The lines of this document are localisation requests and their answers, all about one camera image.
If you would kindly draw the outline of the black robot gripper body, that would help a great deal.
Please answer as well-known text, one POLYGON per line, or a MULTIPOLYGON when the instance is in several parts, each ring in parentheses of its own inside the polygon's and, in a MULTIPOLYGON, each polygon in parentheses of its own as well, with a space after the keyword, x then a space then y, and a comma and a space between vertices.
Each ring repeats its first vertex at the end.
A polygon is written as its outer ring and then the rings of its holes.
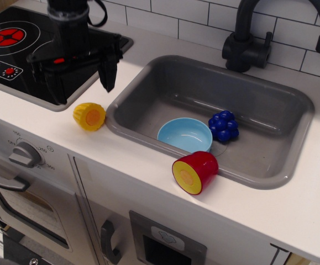
POLYGON ((87 66, 98 68, 100 59, 115 54, 123 58, 121 36, 88 27, 88 13, 49 12, 55 34, 52 41, 42 44, 27 56, 36 80, 45 80, 45 72, 60 75, 87 66))

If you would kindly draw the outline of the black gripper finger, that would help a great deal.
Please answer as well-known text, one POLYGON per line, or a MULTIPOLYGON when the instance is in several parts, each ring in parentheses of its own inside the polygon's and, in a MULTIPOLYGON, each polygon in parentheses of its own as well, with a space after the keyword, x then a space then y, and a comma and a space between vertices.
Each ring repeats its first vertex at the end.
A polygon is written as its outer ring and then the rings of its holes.
POLYGON ((67 99, 65 96, 64 85, 61 75, 54 72, 45 72, 45 81, 49 92, 58 104, 66 104, 67 99))
POLYGON ((107 55, 99 61, 99 78, 102 86, 107 92, 110 92, 115 86, 117 63, 118 59, 115 54, 107 55))

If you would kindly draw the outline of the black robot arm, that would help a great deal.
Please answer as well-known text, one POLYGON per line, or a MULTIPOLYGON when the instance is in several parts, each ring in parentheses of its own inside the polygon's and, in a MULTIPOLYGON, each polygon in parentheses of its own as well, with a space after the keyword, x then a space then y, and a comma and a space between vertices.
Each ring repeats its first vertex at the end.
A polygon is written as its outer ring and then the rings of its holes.
POLYGON ((121 35, 92 33, 87 1, 48 1, 48 16, 55 35, 27 56, 37 82, 47 85, 53 99, 65 104, 65 86, 61 77, 85 67, 96 66, 102 86, 110 92, 122 59, 121 35))

